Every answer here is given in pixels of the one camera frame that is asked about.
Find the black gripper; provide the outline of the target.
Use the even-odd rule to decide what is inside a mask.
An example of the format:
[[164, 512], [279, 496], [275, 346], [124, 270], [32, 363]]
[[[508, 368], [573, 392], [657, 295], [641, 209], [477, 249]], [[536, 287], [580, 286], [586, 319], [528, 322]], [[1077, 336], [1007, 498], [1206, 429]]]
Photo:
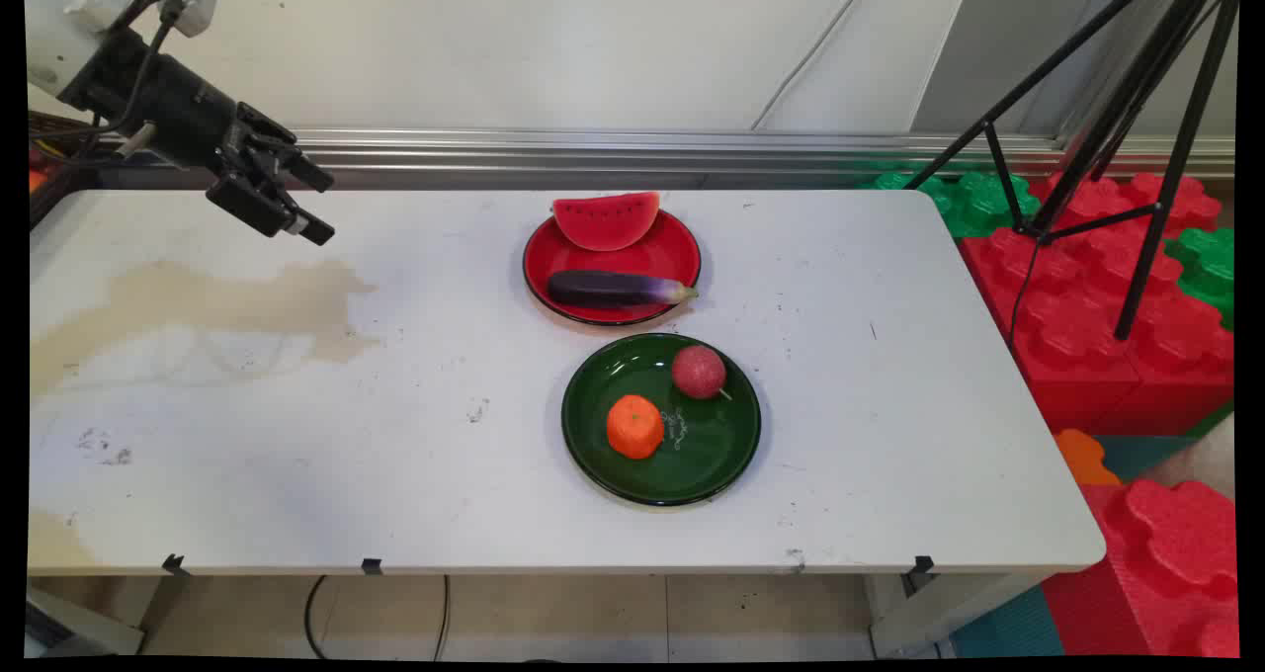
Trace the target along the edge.
[[100, 134], [135, 139], [151, 135], [143, 149], [187, 170], [207, 170], [215, 178], [207, 200], [267, 238], [287, 232], [319, 247], [336, 234], [330, 223], [300, 208], [285, 181], [297, 178], [316, 192], [334, 177], [299, 149], [297, 135], [247, 103], [218, 90], [207, 78], [161, 51], [170, 28], [152, 42], [128, 28], [108, 30], [97, 51], [59, 100], [97, 118], [76, 128], [68, 140], [78, 154], [63, 159], [76, 168], [105, 170], [124, 163], [120, 154], [96, 153]]

